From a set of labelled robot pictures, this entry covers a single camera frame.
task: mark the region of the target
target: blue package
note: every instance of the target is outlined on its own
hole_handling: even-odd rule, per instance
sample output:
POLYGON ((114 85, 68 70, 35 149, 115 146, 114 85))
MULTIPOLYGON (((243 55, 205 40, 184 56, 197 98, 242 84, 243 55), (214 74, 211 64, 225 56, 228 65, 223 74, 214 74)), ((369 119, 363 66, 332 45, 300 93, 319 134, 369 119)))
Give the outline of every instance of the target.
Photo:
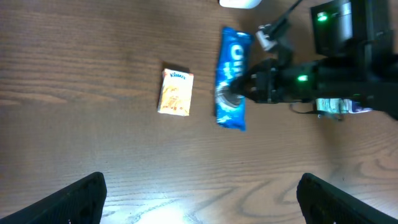
POLYGON ((248 67, 253 36, 230 27, 223 29, 220 58, 216 69, 216 117, 224 128, 246 130, 244 97, 230 93, 229 84, 248 67))

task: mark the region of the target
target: wooden table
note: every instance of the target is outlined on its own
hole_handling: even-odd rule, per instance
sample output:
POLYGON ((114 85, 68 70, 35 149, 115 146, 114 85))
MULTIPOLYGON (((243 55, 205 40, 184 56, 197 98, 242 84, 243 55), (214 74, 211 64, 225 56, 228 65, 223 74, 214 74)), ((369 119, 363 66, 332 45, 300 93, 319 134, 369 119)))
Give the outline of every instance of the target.
MULTIPOLYGON (((304 172, 398 218, 385 114, 336 123, 248 102, 247 132, 215 123, 221 28, 252 32, 293 2, 0 1, 0 217, 100 171, 103 223, 303 223, 304 172), (189 117, 157 113, 164 63, 195 74, 189 117)), ((296 62, 317 57, 308 8, 321 2, 291 16, 296 62)), ((265 56, 256 44, 252 62, 265 56)))

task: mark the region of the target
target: oreo package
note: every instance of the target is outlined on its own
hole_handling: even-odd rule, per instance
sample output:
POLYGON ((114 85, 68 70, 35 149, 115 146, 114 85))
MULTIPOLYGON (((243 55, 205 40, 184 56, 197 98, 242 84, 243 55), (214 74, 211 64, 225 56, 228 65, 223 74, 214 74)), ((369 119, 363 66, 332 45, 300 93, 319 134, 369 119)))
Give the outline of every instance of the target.
POLYGON ((232 94, 229 85, 244 74, 253 36, 225 27, 222 33, 220 58, 216 69, 216 118, 224 128, 246 130, 244 121, 245 99, 232 94))

